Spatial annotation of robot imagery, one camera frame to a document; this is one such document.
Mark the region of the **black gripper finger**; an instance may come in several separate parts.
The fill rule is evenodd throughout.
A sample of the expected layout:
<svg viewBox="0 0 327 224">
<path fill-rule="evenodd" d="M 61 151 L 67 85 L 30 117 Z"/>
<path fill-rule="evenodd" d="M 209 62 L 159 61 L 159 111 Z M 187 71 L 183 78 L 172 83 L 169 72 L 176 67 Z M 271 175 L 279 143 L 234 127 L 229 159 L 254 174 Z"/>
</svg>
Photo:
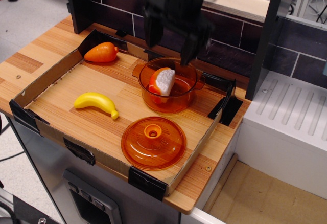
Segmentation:
<svg viewBox="0 0 327 224">
<path fill-rule="evenodd" d="M 203 35 L 196 35 L 194 33 L 188 34 L 181 50 L 180 64 L 182 66 L 187 66 L 190 61 L 196 58 L 205 44 L 206 38 Z"/>
<path fill-rule="evenodd" d="M 144 17 L 145 42 L 152 48 L 158 45 L 164 34 L 164 24 L 161 16 L 145 15 Z"/>
</svg>

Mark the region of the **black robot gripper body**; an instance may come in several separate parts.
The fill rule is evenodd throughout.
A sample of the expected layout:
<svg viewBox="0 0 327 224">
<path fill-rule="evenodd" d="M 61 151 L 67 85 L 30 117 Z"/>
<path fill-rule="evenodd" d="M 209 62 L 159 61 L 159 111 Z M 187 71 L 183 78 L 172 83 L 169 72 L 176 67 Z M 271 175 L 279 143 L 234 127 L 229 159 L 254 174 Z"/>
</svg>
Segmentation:
<svg viewBox="0 0 327 224">
<path fill-rule="evenodd" d="M 203 35 L 206 42 L 213 29 L 203 16 L 204 0 L 144 0 L 145 15 L 161 16 L 163 27 L 187 37 L 188 34 Z"/>
</svg>

